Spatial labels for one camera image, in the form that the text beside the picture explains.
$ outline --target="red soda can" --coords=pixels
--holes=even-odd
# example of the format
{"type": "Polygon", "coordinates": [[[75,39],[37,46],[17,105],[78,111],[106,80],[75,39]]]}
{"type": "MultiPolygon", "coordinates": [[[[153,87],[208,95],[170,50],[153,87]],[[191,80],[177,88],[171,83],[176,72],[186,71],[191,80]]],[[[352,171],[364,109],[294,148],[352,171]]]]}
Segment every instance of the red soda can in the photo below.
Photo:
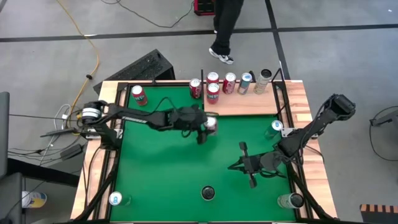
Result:
{"type": "Polygon", "coordinates": [[[210,83],[207,87],[207,102],[209,102],[209,104],[217,103],[219,94],[220,86],[215,83],[210,83]]]}
{"type": "Polygon", "coordinates": [[[223,83],[223,92],[225,94],[231,94],[235,89],[236,75],[229,72],[225,75],[223,83]]]}
{"type": "Polygon", "coordinates": [[[131,94],[134,99],[136,99],[138,105],[144,106],[148,103],[147,95],[145,94],[144,89],[141,86],[133,86],[131,94]]]}
{"type": "Polygon", "coordinates": [[[217,83],[218,84],[219,80],[220,80],[220,78],[219,78],[218,74],[215,73],[215,72],[210,72],[207,75],[207,78],[206,78],[207,85],[209,85],[210,83],[217,83]]]}
{"type": "Polygon", "coordinates": [[[201,95],[201,84],[200,80],[197,78],[192,78],[189,82],[189,89],[192,98],[199,99],[201,95]]]}

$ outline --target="person's leg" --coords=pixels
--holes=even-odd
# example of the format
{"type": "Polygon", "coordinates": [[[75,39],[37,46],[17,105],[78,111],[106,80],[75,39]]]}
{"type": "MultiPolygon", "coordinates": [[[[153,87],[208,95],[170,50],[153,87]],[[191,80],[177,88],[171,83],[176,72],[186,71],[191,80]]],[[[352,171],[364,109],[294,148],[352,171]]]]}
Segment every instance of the person's leg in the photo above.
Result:
{"type": "Polygon", "coordinates": [[[214,30],[218,31],[218,27],[220,24],[220,17],[221,14],[223,13],[223,5],[224,5],[225,0],[216,0],[214,2],[214,18],[213,18],[213,25],[214,25],[214,30]]]}
{"type": "Polygon", "coordinates": [[[231,38],[235,23],[243,6],[243,0],[227,0],[223,4],[222,14],[219,20],[217,38],[211,46],[217,55],[229,55],[229,39],[231,38]]]}

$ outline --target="concrete floor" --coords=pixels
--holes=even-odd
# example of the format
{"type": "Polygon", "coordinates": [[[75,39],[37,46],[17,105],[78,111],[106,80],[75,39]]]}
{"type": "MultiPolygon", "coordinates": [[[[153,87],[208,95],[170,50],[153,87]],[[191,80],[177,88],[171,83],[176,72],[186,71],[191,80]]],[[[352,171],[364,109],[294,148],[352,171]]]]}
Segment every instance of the concrete floor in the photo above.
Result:
{"type": "MultiPolygon", "coordinates": [[[[164,29],[117,4],[107,5],[99,0],[63,3],[84,34],[212,29],[211,17],[198,17],[192,12],[173,29],[164,29]]],[[[171,25],[176,17],[189,10],[191,1],[124,0],[122,3],[159,24],[171,25]]],[[[395,0],[271,0],[271,4],[279,28],[398,24],[395,0]]],[[[247,0],[236,27],[270,28],[265,2],[247,0]]],[[[64,35],[78,33],[55,1],[5,2],[0,10],[0,91],[11,93],[11,113],[54,116],[62,104],[73,101],[84,76],[95,66],[95,53],[86,40],[1,42],[1,39],[64,35]]],[[[354,117],[330,125],[320,137],[338,216],[361,221],[361,203],[397,205],[398,163],[374,155],[369,145],[368,120],[383,108],[397,104],[393,91],[398,88],[395,66],[398,29],[297,30],[279,32],[279,36],[290,77],[304,81],[313,113],[332,93],[343,93],[357,104],[354,117]]],[[[276,71],[279,67],[280,55],[271,32],[234,34],[231,46],[236,63],[232,66],[208,55],[214,38],[214,35],[181,35],[94,40],[101,64],[78,105],[97,99],[91,89],[93,85],[153,49],[159,49],[172,63],[177,79],[197,77],[201,68],[206,72],[259,73],[263,68],[276,71]]],[[[49,139],[39,136],[51,130],[52,120],[11,117],[9,145],[40,149],[49,139]]],[[[386,157],[398,159],[394,150],[398,144],[395,132],[390,124],[373,130],[376,149],[386,157]]],[[[54,147],[72,140],[71,136],[63,137],[54,147]]],[[[81,163],[82,156],[52,167],[71,172],[81,168],[81,163]]],[[[36,184],[27,180],[26,189],[36,184]]],[[[26,223],[67,221],[76,189],[44,184],[39,190],[50,195],[49,202],[40,210],[29,210],[26,223]]]]}

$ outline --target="black box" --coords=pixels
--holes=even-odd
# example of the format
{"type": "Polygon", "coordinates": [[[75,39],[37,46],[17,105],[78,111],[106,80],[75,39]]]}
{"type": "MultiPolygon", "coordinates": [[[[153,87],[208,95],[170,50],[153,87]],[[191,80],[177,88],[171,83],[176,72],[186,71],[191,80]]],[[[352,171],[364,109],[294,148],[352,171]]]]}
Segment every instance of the black box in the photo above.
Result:
{"type": "MultiPolygon", "coordinates": [[[[111,80],[175,80],[173,65],[157,50],[153,50],[111,75],[111,80]]],[[[95,85],[94,91],[100,94],[102,82],[95,85]]]]}

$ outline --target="white cable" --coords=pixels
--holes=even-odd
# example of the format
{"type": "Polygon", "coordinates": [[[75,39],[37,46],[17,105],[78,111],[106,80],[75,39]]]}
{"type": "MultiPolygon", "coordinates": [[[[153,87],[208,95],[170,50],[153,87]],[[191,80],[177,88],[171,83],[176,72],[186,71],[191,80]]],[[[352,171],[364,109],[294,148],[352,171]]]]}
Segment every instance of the white cable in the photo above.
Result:
{"type": "MultiPolygon", "coordinates": [[[[64,104],[64,105],[62,105],[60,107],[60,109],[58,110],[57,114],[55,114],[54,118],[57,118],[58,115],[61,113],[61,110],[64,109],[65,107],[66,107],[66,110],[65,110],[64,114],[67,114],[68,116],[70,116],[72,107],[69,104],[64,104]]],[[[63,123],[62,123],[61,129],[63,129],[65,127],[66,123],[67,123],[67,121],[64,120],[63,123]]],[[[58,131],[58,126],[57,126],[57,120],[56,119],[54,119],[54,127],[55,127],[55,130],[58,131]]],[[[40,159],[39,166],[42,165],[43,159],[44,159],[48,149],[53,146],[53,143],[55,143],[55,141],[58,140],[58,138],[59,138],[59,135],[58,136],[54,136],[53,135],[51,137],[51,140],[50,140],[49,144],[47,145],[47,147],[45,148],[42,158],[40,159]]]]}

